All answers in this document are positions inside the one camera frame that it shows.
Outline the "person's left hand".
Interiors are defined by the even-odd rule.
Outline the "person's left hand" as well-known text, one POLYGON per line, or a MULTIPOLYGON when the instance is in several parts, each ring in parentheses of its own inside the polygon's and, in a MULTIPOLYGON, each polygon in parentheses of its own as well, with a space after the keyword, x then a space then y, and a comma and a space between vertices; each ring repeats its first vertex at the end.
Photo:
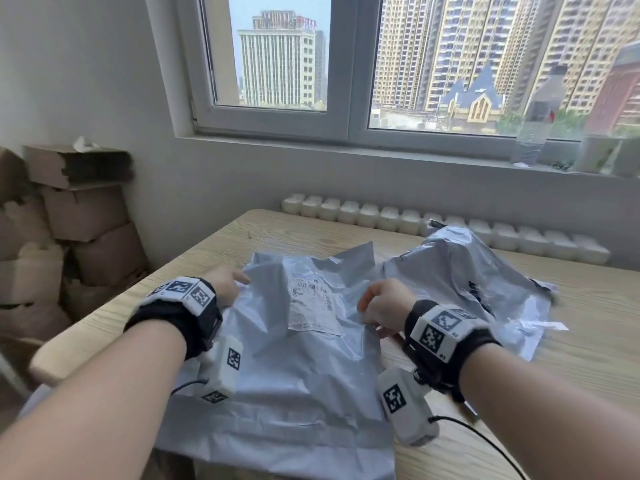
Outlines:
POLYGON ((211 284, 217 297, 218 307, 220 309, 233 306, 239 295, 239 283, 233 281, 230 276, 231 270, 240 270, 230 266, 217 266, 201 275, 201 278, 211 284))

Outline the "person's right hand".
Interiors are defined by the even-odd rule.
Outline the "person's right hand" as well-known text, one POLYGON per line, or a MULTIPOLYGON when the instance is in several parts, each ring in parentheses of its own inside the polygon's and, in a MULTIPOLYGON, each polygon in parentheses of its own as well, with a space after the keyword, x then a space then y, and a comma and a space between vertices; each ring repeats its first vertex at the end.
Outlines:
POLYGON ((380 340, 402 332, 417 300, 414 293, 396 278, 372 282, 366 290, 382 293, 378 298, 380 323, 364 324, 372 325, 380 340))

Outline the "grey mailer bag with label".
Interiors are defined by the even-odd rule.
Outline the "grey mailer bag with label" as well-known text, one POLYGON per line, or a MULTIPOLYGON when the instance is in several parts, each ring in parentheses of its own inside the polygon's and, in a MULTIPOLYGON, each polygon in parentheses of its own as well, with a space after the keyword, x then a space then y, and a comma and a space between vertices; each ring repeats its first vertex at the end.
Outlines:
POLYGON ((237 391, 173 395, 155 447, 194 460, 314 480, 395 480, 378 398, 376 332, 356 309, 376 272, 372 242, 333 257, 256 252, 224 313, 242 343, 237 391))

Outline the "person's left forearm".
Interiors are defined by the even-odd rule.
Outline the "person's left forearm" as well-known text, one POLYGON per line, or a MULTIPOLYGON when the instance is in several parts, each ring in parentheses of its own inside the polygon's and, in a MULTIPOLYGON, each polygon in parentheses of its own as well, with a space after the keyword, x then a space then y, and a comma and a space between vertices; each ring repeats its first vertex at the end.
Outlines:
POLYGON ((0 480, 140 480, 185 356, 170 323, 133 326, 0 436, 0 480))

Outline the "person's right forearm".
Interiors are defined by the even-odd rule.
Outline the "person's right forearm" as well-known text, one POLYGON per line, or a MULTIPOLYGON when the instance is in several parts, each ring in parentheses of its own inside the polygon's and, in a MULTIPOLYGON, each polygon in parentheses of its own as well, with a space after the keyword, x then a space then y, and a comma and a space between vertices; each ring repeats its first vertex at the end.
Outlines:
POLYGON ((640 480, 640 417, 496 344, 470 355, 459 383, 531 480, 640 480))

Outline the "black left wristband with markers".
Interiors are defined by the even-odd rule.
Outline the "black left wristband with markers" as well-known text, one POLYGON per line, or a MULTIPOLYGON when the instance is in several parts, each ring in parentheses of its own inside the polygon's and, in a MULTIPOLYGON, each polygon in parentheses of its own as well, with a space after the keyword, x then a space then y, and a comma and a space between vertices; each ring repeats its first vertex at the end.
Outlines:
POLYGON ((185 361, 208 352, 223 323, 215 289, 192 276, 178 276, 156 287, 133 309, 123 331, 149 320, 168 322, 180 332, 185 361))

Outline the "black wristband with markers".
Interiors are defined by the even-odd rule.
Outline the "black wristband with markers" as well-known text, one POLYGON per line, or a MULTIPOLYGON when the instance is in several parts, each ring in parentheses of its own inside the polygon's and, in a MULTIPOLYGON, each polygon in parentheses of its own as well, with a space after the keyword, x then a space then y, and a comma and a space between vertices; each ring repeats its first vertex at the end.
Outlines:
POLYGON ((208 352, 223 323, 215 289, 192 276, 178 276, 156 287, 133 309, 123 331, 149 320, 168 322, 180 332, 185 361, 208 352))
POLYGON ((489 344, 502 346, 487 322, 430 299, 416 301, 404 325, 403 350, 417 367, 418 382, 460 404, 466 401, 461 370, 471 354, 489 344))

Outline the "black right wristband with markers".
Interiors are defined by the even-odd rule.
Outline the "black right wristband with markers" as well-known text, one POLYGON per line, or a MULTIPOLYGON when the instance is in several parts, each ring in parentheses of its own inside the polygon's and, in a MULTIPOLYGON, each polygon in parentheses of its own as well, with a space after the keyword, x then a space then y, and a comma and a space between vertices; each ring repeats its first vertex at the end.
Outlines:
POLYGON ((466 401, 461 370, 471 354, 489 344, 502 346, 487 322, 430 299, 416 301, 404 325, 403 350, 417 367, 418 382, 460 404, 466 401))

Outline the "crumpled grey mailer bag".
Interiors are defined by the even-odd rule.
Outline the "crumpled grey mailer bag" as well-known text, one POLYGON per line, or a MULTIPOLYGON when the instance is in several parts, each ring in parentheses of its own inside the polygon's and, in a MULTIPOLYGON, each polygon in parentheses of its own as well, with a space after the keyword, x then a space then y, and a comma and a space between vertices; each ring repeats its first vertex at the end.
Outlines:
POLYGON ((485 320, 505 348, 529 362, 544 330, 517 330, 511 322, 551 321, 557 302, 555 285, 525 276, 470 230, 452 226, 377 264, 371 278, 396 278, 420 299, 461 308, 485 320))

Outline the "white radiator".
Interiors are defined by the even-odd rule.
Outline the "white radiator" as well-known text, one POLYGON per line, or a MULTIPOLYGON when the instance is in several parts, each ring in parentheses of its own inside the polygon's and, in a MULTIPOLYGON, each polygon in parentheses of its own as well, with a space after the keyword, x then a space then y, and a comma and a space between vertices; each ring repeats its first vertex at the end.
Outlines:
POLYGON ((537 230, 530 226, 491 224, 482 219, 465 220, 460 216, 420 213, 393 206, 380 208, 373 203, 341 201, 338 198, 293 193, 280 203, 282 212, 295 216, 338 222, 387 232, 427 237, 445 226, 468 229, 487 246, 497 250, 604 266, 611 251, 595 238, 567 234, 558 230, 537 230))

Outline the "stack of cardboard boxes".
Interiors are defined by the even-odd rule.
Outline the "stack of cardboard boxes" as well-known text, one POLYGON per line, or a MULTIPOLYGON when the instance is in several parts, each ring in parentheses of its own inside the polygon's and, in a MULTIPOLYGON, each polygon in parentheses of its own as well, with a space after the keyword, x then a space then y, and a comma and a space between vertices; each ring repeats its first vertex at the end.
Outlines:
POLYGON ((128 151, 82 138, 0 146, 0 374, 22 394, 39 348, 148 275, 133 176, 128 151))

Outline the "white framed window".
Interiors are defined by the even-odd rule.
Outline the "white framed window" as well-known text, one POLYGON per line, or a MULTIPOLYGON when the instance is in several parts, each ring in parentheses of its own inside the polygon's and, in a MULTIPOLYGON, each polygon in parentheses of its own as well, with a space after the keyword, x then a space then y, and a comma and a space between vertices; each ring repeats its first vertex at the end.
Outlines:
POLYGON ((640 0, 146 2, 175 45, 180 137, 509 161, 533 93, 566 64, 533 166, 576 160, 588 134, 640 151, 640 0))

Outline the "clear plastic water bottle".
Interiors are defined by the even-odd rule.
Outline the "clear plastic water bottle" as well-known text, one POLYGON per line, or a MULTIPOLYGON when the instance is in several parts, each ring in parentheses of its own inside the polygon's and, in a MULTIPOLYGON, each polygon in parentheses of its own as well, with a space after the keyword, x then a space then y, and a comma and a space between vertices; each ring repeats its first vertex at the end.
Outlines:
POLYGON ((533 93, 524 113, 510 164, 528 168, 537 163, 551 133, 556 113, 564 101, 564 77, 567 71, 566 64, 551 67, 548 78, 533 93))

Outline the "white and green cup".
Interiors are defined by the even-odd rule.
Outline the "white and green cup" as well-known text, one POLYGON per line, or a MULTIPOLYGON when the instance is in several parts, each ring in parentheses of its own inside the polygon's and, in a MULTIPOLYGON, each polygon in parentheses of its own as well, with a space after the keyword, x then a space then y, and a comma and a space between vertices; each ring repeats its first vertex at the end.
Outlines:
POLYGON ((621 138, 609 135, 588 134, 580 142, 578 154, 570 171, 572 173, 598 175, 610 156, 620 145, 621 138))

